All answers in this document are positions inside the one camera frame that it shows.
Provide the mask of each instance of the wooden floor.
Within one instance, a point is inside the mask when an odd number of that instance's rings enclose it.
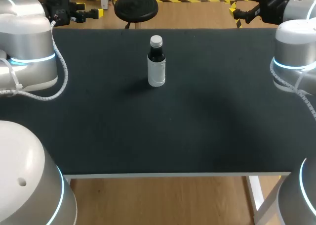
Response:
[[[100,2],[86,3],[87,9],[100,7]],[[242,10],[254,5],[237,3]],[[236,28],[229,7],[222,2],[159,3],[158,15],[143,23],[142,28]],[[63,28],[119,29],[125,25],[110,5],[100,20],[71,23]],[[242,25],[275,28],[259,18]],[[260,177],[265,197],[277,180],[278,177]],[[253,224],[247,186],[241,177],[73,180],[72,188],[78,202],[78,225]],[[269,224],[278,225],[277,217]]]

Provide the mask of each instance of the table leg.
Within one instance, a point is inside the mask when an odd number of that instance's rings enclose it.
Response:
[[[277,192],[286,176],[282,176],[264,200],[258,176],[247,177],[255,225],[265,225],[277,212]]]

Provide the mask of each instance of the white bottle cap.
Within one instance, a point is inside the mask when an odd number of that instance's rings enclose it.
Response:
[[[162,37],[161,36],[152,36],[150,38],[150,45],[153,48],[159,48],[162,46]]]

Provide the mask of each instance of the stool leg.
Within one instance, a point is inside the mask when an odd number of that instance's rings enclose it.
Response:
[[[141,29],[141,28],[142,28],[141,22],[135,23],[135,29]]]

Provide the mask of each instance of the small hole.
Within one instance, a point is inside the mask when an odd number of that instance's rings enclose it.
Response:
[[[20,186],[26,186],[26,181],[24,178],[18,178],[18,183]]]

